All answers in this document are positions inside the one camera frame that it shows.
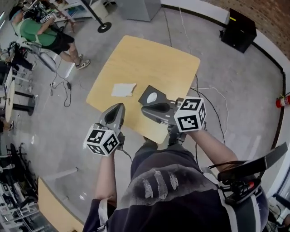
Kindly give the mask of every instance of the white cube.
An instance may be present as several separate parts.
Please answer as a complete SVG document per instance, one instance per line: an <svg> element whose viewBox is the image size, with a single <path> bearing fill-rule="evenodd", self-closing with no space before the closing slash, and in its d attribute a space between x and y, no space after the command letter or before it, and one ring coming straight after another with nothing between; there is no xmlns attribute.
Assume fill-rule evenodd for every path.
<svg viewBox="0 0 290 232"><path fill-rule="evenodd" d="M113 130L90 128L85 143L92 153L109 156L120 142Z"/></svg>
<svg viewBox="0 0 290 232"><path fill-rule="evenodd" d="M203 98L186 97L174 115L180 132L198 131L202 128L206 116Z"/></svg>

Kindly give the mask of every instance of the white paper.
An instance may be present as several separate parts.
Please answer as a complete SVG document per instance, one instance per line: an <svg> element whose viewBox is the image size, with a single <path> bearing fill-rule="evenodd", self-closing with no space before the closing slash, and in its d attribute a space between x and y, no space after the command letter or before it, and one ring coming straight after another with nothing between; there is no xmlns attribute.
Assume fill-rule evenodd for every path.
<svg viewBox="0 0 290 232"><path fill-rule="evenodd" d="M126 97L126 96L132 96L132 91L135 84L115 84L113 87L113 91L111 96L112 97Z"/></svg>

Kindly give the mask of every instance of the red fire extinguisher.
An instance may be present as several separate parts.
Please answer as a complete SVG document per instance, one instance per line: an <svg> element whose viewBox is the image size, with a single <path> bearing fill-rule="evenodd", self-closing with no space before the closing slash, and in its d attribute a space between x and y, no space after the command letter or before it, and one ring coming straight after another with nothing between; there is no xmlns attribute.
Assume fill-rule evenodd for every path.
<svg viewBox="0 0 290 232"><path fill-rule="evenodd" d="M276 100L276 106L278 108L281 108L283 106L287 106L290 105L290 96L286 96L286 97L282 97L282 98L278 98Z"/></svg>

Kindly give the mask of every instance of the black box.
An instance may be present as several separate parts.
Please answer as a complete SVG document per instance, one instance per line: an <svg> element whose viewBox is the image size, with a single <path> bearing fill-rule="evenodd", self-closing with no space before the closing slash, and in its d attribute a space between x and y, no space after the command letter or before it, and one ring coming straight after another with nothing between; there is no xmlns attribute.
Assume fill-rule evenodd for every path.
<svg viewBox="0 0 290 232"><path fill-rule="evenodd" d="M222 41L244 53L257 36L255 22L230 9Z"/></svg>

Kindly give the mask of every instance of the gray floor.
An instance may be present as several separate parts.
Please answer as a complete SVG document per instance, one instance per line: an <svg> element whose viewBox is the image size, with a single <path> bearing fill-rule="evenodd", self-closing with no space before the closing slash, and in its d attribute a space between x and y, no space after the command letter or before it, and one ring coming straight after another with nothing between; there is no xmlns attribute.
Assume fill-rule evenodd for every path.
<svg viewBox="0 0 290 232"><path fill-rule="evenodd" d="M166 9L172 46L189 52L189 43L184 33L178 11ZM215 87L227 100L229 117L226 144L242 160L263 155L271 147L276 132L280 111L275 99L282 91L282 76L279 69L260 51L251 46L245 54L222 43L219 39L221 27L201 18L185 14L184 25L190 38L192 54L200 58L198 87ZM78 50L90 58L92 63L86 69L72 69L67 80L73 85L71 106L65 108L65 91L59 86L49 96L49 84L54 78L42 64L33 73L34 94L38 95L34 114L28 117L19 112L16 131L9 137L16 145L24 142L33 170L39 176L53 174L73 167L79 171L59 179L56 186L85 215L93 197L100 156L83 148L83 140L91 124L98 120L100 112L86 103L86 97L104 63L124 35L156 41L169 45L164 12L158 12L152 22L138 22L121 19L117 11L106 21L113 27L104 34L97 32L98 23L86 20L78 25L74 36ZM66 76L70 64L62 61L59 73ZM227 110L224 98L214 89L200 90L213 105L226 130ZM192 90L190 96L196 96ZM222 141L218 118L206 101L208 131ZM14 111L15 120L18 112ZM142 145L141 135L129 128L123 128L126 136L125 150L134 155ZM195 143L189 138L184 146L194 153ZM200 166L209 164L205 154L198 150ZM116 181L119 200L130 181L130 160L122 152L116 152Z"/></svg>

